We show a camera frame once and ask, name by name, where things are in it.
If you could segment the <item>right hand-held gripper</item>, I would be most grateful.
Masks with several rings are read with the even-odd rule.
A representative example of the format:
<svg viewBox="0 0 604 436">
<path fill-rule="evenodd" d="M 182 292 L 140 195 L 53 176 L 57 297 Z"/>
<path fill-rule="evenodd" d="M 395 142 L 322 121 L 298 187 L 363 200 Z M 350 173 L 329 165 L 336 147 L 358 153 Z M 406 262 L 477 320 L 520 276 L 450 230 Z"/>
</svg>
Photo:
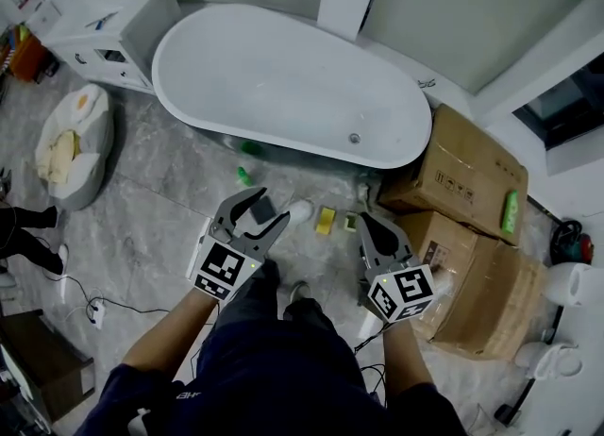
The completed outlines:
<svg viewBox="0 0 604 436">
<path fill-rule="evenodd" d="M 379 257 L 409 260 L 414 256 L 406 232 L 389 219 L 368 212 L 360 213 L 357 231 L 366 267 L 361 279 L 361 303 L 387 323 L 421 315 L 435 300 L 430 267 L 406 262 L 379 266 Z"/>
</svg>

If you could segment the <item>white cloth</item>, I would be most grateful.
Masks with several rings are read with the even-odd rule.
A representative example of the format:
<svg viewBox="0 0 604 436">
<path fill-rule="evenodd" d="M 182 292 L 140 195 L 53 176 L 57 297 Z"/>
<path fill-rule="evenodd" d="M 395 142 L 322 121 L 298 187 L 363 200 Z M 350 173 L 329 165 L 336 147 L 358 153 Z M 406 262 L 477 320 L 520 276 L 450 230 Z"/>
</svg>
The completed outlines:
<svg viewBox="0 0 604 436">
<path fill-rule="evenodd" d="M 285 211 L 290 215 L 288 227 L 306 223 L 314 213 L 314 206 L 307 199 L 298 199 L 290 203 Z"/>
</svg>

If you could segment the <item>white and green bathtub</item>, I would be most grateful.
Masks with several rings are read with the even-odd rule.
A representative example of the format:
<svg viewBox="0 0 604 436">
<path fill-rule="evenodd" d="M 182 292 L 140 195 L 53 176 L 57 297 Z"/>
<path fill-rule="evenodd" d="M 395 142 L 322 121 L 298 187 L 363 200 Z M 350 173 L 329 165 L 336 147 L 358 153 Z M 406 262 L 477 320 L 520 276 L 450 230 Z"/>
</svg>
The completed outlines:
<svg viewBox="0 0 604 436">
<path fill-rule="evenodd" d="M 250 5 L 206 6 L 175 24 L 152 82 L 189 126 L 378 169 L 413 162 L 432 129 L 423 92 L 389 61 Z"/>
</svg>

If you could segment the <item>person's left forearm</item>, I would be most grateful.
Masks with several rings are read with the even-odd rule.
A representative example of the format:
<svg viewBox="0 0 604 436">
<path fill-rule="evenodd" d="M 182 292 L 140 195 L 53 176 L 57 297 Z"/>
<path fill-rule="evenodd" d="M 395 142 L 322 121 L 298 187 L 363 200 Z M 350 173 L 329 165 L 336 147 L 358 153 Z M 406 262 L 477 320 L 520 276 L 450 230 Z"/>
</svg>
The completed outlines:
<svg viewBox="0 0 604 436">
<path fill-rule="evenodd" d="M 173 380 L 216 305 L 215 298 L 191 289 L 132 345 L 122 364 L 142 372 L 158 371 Z"/>
</svg>

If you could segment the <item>yellow sponge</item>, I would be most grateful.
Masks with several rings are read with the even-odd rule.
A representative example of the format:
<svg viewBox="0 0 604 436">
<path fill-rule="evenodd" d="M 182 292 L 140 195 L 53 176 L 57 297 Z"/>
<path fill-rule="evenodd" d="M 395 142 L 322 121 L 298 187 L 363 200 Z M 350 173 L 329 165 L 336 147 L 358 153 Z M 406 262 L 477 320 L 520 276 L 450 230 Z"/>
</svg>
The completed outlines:
<svg viewBox="0 0 604 436">
<path fill-rule="evenodd" d="M 320 208 L 315 231 L 321 235 L 328 235 L 336 217 L 336 210 L 328 207 Z"/>
</svg>

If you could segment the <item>person's right shoe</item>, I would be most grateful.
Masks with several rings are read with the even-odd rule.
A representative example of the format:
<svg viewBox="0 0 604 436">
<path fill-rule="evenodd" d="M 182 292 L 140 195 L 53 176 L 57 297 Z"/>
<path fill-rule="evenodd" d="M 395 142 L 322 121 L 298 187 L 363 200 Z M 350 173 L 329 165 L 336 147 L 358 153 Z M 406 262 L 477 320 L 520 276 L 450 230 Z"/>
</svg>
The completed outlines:
<svg viewBox="0 0 604 436">
<path fill-rule="evenodd" d="M 304 280 L 299 280 L 295 282 L 290 292 L 289 304 L 286 307 L 286 312 L 289 312 L 294 304 L 298 301 L 302 301 L 305 299 L 311 298 L 311 290 L 308 282 Z"/>
</svg>

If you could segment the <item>plain cardboard box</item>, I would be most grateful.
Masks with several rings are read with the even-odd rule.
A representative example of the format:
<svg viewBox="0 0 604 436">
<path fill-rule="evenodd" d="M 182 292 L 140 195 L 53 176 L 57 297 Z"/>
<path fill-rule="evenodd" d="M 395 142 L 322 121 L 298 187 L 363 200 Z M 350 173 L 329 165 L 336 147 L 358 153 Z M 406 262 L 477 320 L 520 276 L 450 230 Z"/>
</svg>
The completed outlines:
<svg viewBox="0 0 604 436">
<path fill-rule="evenodd" d="M 477 231 L 518 245 L 527 203 L 527 169 L 501 144 L 453 108 L 442 104 L 422 156 L 387 172 L 377 202 L 397 214 L 436 210 Z M 513 234 L 501 219 L 506 195 L 518 191 Z"/>
</svg>

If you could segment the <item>plastic-wrapped cardboard box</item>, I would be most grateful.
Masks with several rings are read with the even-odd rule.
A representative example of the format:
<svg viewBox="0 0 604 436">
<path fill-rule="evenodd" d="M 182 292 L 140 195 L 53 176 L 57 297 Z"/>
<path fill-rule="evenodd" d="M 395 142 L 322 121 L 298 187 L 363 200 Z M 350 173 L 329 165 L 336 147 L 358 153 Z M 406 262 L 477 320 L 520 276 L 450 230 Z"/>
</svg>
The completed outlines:
<svg viewBox="0 0 604 436">
<path fill-rule="evenodd" d="M 537 311 L 544 265 L 519 248 L 481 235 L 433 210 L 399 216 L 411 247 L 431 272 L 456 271 L 453 295 L 412 318 L 416 333 L 470 360 L 514 358 Z"/>
</svg>

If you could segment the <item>black and red tool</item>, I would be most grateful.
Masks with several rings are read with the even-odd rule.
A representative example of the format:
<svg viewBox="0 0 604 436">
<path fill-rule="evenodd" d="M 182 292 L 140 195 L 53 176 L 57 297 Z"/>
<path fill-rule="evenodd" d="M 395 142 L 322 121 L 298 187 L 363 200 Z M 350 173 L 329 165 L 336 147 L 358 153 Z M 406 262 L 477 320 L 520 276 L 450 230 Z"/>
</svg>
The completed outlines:
<svg viewBox="0 0 604 436">
<path fill-rule="evenodd" d="M 591 236 L 583 232 L 577 220 L 562 222 L 554 231 L 550 242 L 550 258 L 553 265 L 564 262 L 592 264 L 594 244 Z"/>
</svg>

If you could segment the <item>pale yellow cloth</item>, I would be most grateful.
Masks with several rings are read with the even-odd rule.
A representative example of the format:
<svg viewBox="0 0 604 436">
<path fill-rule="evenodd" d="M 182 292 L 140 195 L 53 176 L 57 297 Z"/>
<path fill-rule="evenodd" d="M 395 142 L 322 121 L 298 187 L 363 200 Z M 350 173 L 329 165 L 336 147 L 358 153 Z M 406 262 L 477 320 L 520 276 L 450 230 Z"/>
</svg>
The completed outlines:
<svg viewBox="0 0 604 436">
<path fill-rule="evenodd" d="M 49 183 L 66 184 L 72 162 L 80 153 L 78 134 L 72 129 L 62 131 L 37 162 L 39 178 Z"/>
</svg>

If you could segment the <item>fried egg cushion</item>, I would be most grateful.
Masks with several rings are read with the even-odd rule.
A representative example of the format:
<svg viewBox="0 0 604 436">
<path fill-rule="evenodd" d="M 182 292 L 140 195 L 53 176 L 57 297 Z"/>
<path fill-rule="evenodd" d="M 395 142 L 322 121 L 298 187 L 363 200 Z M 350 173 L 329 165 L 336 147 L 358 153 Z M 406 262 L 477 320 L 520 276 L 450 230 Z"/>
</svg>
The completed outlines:
<svg viewBox="0 0 604 436">
<path fill-rule="evenodd" d="M 100 94 L 101 89 L 95 84 L 88 84 L 76 91 L 70 104 L 70 121 L 73 124 L 83 122 L 91 114 Z"/>
</svg>

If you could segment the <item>white toilet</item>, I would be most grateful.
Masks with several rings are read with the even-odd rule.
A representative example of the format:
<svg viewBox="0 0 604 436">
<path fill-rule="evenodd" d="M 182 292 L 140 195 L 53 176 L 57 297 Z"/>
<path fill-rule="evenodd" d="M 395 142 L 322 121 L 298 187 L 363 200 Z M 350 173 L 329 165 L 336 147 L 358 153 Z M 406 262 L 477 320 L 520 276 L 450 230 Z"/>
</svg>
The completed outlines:
<svg viewBox="0 0 604 436">
<path fill-rule="evenodd" d="M 575 377 L 583 368 L 579 348 L 567 343 L 524 344 L 513 361 L 516 366 L 526 370 L 527 378 L 535 380 Z"/>
</svg>

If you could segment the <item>white vanity cabinet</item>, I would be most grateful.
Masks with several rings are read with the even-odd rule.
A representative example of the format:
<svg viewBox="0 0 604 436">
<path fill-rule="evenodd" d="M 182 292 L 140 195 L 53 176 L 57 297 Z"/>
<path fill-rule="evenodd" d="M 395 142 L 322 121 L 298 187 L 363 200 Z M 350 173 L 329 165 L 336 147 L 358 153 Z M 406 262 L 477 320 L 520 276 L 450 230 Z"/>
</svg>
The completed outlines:
<svg viewBox="0 0 604 436">
<path fill-rule="evenodd" d="M 100 30 L 85 28 L 115 11 Z M 76 0 L 42 44 L 87 80 L 153 94 L 155 51 L 180 18 L 177 0 Z"/>
</svg>

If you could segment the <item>orange storage box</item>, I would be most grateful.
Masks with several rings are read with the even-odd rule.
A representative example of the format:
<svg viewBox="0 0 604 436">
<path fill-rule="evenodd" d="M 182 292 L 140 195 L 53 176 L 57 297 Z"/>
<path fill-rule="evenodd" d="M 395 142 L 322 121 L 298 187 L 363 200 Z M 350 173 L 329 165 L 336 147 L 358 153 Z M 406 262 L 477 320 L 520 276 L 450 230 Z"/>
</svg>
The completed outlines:
<svg viewBox="0 0 604 436">
<path fill-rule="evenodd" d="M 8 69 L 18 80 L 35 81 L 42 70 L 47 50 L 25 25 L 12 26 L 8 31 L 10 60 Z"/>
</svg>

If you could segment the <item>white water dispenser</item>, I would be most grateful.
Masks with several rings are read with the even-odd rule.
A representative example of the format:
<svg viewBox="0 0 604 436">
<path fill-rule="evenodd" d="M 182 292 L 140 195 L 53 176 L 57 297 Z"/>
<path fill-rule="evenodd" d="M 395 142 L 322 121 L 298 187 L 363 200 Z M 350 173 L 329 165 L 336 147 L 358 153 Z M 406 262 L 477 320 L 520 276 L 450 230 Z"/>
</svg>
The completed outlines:
<svg viewBox="0 0 604 436">
<path fill-rule="evenodd" d="M 37 36 L 43 36 L 61 17 L 52 0 L 10 0 L 25 21 L 25 25 Z"/>
</svg>

